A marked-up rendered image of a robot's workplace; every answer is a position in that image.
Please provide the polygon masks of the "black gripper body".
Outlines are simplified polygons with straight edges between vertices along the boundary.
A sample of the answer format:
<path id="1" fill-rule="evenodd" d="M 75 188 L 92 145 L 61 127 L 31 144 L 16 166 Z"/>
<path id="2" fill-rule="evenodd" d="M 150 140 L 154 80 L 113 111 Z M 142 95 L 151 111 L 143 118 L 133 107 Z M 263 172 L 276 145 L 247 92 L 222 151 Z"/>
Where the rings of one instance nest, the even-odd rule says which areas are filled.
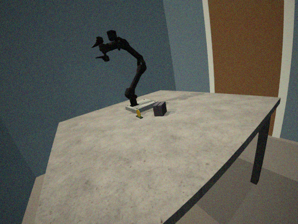
<path id="1" fill-rule="evenodd" d="M 98 41 L 99 44 L 103 43 L 102 37 L 97 37 L 97 41 Z M 111 51 L 112 49 L 110 48 L 110 43 L 108 43 L 106 45 L 107 45 L 109 51 Z M 106 54 L 104 54 L 103 60 L 104 60 L 104 62 L 110 61 L 109 56 L 107 56 Z"/>

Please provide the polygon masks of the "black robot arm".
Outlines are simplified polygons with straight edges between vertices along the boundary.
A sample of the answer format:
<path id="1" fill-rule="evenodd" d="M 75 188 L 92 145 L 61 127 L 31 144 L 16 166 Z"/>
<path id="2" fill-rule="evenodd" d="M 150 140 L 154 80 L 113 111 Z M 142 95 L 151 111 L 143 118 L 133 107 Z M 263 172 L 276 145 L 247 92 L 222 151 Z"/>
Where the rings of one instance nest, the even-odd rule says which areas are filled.
<path id="1" fill-rule="evenodd" d="M 124 49 L 127 52 L 129 52 L 130 54 L 132 54 L 135 58 L 137 58 L 136 75 L 135 75 L 130 87 L 126 88 L 126 91 L 125 91 L 125 97 L 127 97 L 130 100 L 130 104 L 131 104 L 130 106 L 131 107 L 137 106 L 139 104 L 136 101 L 137 95 L 135 95 L 135 88 L 137 86 L 137 83 L 138 83 L 141 75 L 145 72 L 145 70 L 147 68 L 146 64 L 145 64 L 145 61 L 143 60 L 142 55 L 140 55 L 136 50 L 134 50 L 129 45 L 129 43 L 126 39 L 123 39 L 121 37 L 117 37 L 116 31 L 109 30 L 109 31 L 107 31 L 107 35 L 108 35 L 108 39 L 110 41 L 113 41 L 113 42 L 110 42 L 110 48 L 112 50 L 114 50 L 114 49 L 118 49 L 118 50 Z M 100 48 L 100 51 L 103 54 L 106 54 L 109 51 L 107 45 L 105 45 L 103 43 L 99 44 L 98 46 Z"/>

